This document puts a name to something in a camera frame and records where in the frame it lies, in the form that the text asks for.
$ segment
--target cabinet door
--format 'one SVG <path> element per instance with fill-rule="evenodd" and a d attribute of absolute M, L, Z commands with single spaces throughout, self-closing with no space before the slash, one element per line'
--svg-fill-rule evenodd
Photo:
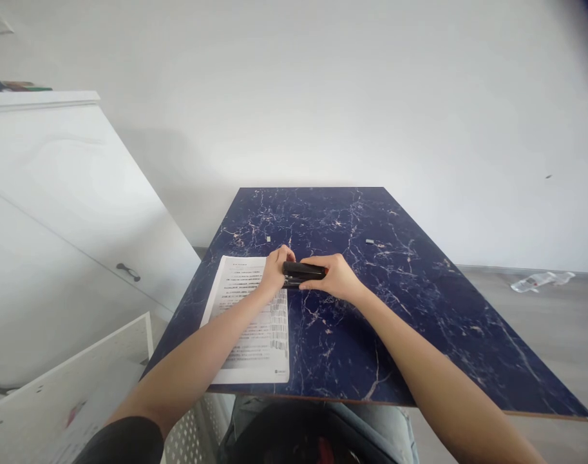
<path fill-rule="evenodd" d="M 0 195 L 170 311 L 199 266 L 94 104 L 0 112 Z"/>
<path fill-rule="evenodd" d="M 0 198 L 0 384 L 28 382 L 158 303 Z"/>

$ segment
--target black stapler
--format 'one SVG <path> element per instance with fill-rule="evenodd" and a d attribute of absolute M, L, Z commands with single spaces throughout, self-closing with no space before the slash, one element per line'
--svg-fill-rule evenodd
<path fill-rule="evenodd" d="M 326 268 L 286 261 L 283 263 L 283 275 L 285 276 L 283 288 L 297 289 L 300 284 L 307 280 L 321 280 L 326 277 Z"/>

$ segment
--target forearm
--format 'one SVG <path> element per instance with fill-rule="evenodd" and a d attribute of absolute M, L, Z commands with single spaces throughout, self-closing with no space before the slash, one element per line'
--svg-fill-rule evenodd
<path fill-rule="evenodd" d="M 108 423 L 126 416 L 156 422 L 163 437 L 204 394 L 240 335 L 272 300 L 257 288 L 171 351 L 139 382 Z"/>
<path fill-rule="evenodd" d="M 382 339 L 425 419 L 459 462 L 544 462 L 469 377 L 376 295 L 365 290 L 352 303 Z"/>

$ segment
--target clear plastic bottle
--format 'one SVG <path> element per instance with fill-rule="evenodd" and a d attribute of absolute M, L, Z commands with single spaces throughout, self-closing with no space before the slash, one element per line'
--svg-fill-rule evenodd
<path fill-rule="evenodd" d="M 528 290 L 538 293 L 538 287 L 542 287 L 549 282 L 553 283 L 553 285 L 564 285 L 573 277 L 575 277 L 575 274 L 571 272 L 562 274 L 554 274 L 552 272 L 532 274 L 528 278 L 515 282 L 511 285 L 511 288 L 519 293 L 527 292 Z"/>

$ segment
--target blue marble table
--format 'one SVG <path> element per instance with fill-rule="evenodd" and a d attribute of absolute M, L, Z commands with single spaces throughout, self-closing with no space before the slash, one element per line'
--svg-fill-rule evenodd
<path fill-rule="evenodd" d="M 501 409 L 588 417 L 384 188 L 240 189 L 146 372 L 199 328 L 222 255 L 267 256 L 280 244 L 298 260 L 342 253 L 365 285 Z M 289 382 L 213 385 L 210 391 L 414 405 L 388 351 L 358 311 L 318 291 L 289 290 L 288 299 Z"/>

